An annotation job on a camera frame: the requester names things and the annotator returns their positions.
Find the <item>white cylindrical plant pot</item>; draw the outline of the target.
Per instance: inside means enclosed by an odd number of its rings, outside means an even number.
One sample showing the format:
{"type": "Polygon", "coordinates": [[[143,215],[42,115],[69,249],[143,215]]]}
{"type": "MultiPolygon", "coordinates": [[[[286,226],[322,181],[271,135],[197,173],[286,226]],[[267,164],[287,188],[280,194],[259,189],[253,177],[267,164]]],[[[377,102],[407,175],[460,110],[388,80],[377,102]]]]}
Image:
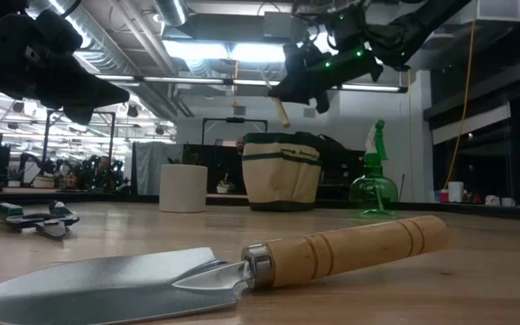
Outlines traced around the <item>white cylindrical plant pot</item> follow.
{"type": "Polygon", "coordinates": [[[159,210],[199,213],[206,209],[208,168],[200,165],[161,166],[159,210]]]}

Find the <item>silver ventilation duct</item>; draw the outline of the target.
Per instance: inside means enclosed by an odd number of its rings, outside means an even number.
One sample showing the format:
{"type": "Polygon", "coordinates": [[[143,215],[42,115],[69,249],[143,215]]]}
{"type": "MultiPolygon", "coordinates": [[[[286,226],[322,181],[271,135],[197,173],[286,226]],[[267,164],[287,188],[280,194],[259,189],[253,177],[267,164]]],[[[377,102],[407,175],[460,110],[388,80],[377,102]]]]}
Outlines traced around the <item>silver ventilation duct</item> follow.
{"type": "Polygon", "coordinates": [[[185,0],[153,0],[153,5],[166,26],[181,26],[189,18],[189,10],[185,0]]]}

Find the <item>grey fabric cover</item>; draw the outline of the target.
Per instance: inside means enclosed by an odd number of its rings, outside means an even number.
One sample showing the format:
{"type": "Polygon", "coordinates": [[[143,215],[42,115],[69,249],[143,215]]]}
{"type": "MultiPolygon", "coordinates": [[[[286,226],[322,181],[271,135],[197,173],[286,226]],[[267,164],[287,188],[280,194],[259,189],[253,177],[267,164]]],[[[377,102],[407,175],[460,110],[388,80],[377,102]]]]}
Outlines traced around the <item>grey fabric cover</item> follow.
{"type": "Polygon", "coordinates": [[[135,194],[158,196],[161,166],[169,164],[169,160],[180,161],[182,151],[182,144],[133,143],[132,189],[135,194]]]}

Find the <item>green plastic spray bottle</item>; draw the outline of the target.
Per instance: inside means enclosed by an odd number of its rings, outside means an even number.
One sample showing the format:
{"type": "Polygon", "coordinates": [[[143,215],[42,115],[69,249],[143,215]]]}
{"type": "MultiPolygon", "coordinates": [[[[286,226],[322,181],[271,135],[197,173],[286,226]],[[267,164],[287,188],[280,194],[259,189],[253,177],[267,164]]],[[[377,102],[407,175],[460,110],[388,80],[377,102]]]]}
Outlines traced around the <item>green plastic spray bottle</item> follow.
{"type": "Polygon", "coordinates": [[[387,160],[384,128],[382,119],[371,126],[361,161],[363,173],[349,187],[349,201],[361,209],[360,215],[392,215],[385,209],[385,204],[398,201],[397,186],[385,177],[383,170],[383,162],[387,160]]]}

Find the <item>black background cabinet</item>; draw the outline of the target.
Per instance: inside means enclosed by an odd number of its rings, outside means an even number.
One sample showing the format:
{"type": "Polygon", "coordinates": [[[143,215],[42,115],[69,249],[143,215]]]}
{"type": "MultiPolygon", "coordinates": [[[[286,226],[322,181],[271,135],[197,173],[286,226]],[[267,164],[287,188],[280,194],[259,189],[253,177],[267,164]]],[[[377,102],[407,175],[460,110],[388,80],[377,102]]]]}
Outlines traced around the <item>black background cabinet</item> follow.
{"type": "Polygon", "coordinates": [[[348,200],[352,182],[363,175],[364,151],[345,150],[321,158],[317,200],[348,200]]]}

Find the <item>white paper roll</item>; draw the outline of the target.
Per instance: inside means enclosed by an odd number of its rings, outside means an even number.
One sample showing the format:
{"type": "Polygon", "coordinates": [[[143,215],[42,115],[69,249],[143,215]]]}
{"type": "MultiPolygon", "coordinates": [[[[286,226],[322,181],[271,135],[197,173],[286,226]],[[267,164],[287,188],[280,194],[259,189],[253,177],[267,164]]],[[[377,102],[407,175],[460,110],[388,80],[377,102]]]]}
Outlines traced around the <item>white paper roll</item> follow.
{"type": "Polygon", "coordinates": [[[448,183],[448,200],[452,203],[460,203],[464,200],[464,183],[462,181],[448,183]]]}

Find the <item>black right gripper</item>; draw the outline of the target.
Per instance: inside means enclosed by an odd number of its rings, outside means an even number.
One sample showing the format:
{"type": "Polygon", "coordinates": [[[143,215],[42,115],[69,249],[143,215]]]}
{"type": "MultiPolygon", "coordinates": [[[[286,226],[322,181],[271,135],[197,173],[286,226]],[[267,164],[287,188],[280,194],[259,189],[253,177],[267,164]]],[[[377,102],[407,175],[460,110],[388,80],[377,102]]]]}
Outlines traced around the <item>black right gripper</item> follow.
{"type": "Polygon", "coordinates": [[[327,91],[341,87],[345,82],[369,74],[377,82],[383,67],[376,62],[372,51],[359,46],[336,55],[322,53],[312,43],[298,47],[283,47],[286,76],[268,91],[270,98],[282,102],[307,103],[316,100],[319,114],[327,113],[330,101],[327,91]]]}

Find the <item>white ceiling box unit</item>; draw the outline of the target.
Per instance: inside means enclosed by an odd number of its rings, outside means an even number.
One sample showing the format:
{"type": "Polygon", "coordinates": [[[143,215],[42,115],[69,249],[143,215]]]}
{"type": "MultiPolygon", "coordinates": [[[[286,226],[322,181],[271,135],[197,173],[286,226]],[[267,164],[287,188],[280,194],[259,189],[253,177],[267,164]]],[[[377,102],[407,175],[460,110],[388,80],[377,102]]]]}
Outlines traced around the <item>white ceiling box unit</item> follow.
{"type": "Polygon", "coordinates": [[[460,23],[520,23],[520,0],[471,0],[458,17],[460,23]]]}

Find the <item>green and black pruning shears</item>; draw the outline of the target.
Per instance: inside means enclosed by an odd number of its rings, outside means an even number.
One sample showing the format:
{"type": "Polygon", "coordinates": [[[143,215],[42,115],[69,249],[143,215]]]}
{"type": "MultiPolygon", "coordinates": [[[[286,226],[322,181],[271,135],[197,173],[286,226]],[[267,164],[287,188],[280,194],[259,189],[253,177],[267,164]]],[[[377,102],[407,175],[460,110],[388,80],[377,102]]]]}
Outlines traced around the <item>green and black pruning shears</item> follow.
{"type": "Polygon", "coordinates": [[[79,221],[80,218],[58,200],[50,202],[47,213],[32,214],[25,214],[19,205],[0,202],[0,223],[13,229],[34,228],[48,237],[64,238],[69,227],[79,221]]]}

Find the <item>steel trowel with wooden handle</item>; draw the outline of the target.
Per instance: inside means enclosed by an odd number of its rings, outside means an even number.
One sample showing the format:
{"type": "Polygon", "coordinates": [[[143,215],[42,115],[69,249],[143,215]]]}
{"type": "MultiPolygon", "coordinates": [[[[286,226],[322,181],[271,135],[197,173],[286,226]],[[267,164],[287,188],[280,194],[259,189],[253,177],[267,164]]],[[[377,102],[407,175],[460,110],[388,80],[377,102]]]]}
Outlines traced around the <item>steel trowel with wooden handle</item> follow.
{"type": "Polygon", "coordinates": [[[238,262],[208,247],[56,265],[0,283],[0,325],[108,325],[168,319],[237,304],[236,288],[311,282],[447,245],[434,216],[269,240],[238,262]]]}

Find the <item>beige and green gardening bag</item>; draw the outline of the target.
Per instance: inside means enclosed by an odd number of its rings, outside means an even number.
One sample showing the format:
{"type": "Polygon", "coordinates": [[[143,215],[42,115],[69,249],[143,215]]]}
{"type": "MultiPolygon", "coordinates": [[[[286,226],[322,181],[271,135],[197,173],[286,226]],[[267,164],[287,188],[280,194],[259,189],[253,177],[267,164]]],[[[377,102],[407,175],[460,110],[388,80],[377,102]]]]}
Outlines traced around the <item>beige and green gardening bag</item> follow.
{"type": "Polygon", "coordinates": [[[249,133],[243,141],[243,180],[254,211],[313,209],[322,165],[348,152],[327,135],[306,132],[249,133]]]}

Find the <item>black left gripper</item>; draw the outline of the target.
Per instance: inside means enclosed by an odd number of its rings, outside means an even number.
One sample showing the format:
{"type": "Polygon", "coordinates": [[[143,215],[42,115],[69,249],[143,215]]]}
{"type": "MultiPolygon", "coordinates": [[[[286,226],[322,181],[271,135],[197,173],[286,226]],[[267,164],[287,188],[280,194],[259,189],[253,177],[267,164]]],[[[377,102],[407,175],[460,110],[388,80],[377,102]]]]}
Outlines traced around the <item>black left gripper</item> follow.
{"type": "Polygon", "coordinates": [[[130,94],[88,75],[73,53],[82,36],[52,10],[35,19],[17,8],[0,8],[0,92],[38,99],[78,125],[88,125],[93,108],[125,103],[130,94]]]}

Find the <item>black metal rig frame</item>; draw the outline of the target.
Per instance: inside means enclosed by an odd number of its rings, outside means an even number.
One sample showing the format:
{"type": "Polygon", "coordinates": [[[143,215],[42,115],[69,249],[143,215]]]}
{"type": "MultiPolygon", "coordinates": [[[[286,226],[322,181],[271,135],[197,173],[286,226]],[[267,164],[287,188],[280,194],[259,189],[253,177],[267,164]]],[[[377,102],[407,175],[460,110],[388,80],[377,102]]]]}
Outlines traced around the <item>black metal rig frame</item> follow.
{"type": "Polygon", "coordinates": [[[259,123],[264,126],[264,130],[261,131],[258,127],[256,128],[260,132],[267,133],[268,132],[268,121],[265,119],[247,119],[243,117],[225,117],[225,118],[218,118],[218,117],[204,117],[202,118],[201,123],[201,133],[200,133],[200,144],[204,145],[206,143],[206,133],[209,132],[217,123],[224,122],[227,124],[245,124],[245,123],[259,123]],[[215,124],[209,128],[206,127],[207,122],[213,121],[215,124]]]}
{"type": "MultiPolygon", "coordinates": [[[[65,116],[63,111],[53,111],[46,109],[46,120],[45,120],[45,130],[44,130],[44,137],[43,137],[43,148],[42,148],[42,162],[45,163],[47,161],[47,152],[48,152],[48,142],[50,137],[50,128],[52,125],[51,117],[57,114],[58,117],[65,116]]],[[[111,121],[107,123],[107,125],[110,126],[110,136],[109,136],[109,149],[108,149],[108,164],[111,165],[111,162],[113,161],[113,154],[114,154],[114,144],[115,144],[115,131],[116,131],[116,113],[114,112],[93,112],[93,115],[97,116],[110,116],[111,121]]]]}

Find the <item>small white background planter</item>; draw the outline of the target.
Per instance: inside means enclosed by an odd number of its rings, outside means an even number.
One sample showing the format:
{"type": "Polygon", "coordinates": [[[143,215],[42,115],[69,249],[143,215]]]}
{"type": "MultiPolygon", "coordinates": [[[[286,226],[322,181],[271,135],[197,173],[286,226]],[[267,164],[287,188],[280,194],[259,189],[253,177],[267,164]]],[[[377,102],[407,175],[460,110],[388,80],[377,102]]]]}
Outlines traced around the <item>small white background planter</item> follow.
{"type": "Polygon", "coordinates": [[[224,178],[217,184],[217,194],[229,194],[236,188],[236,184],[229,179],[229,174],[226,173],[224,178]]]}

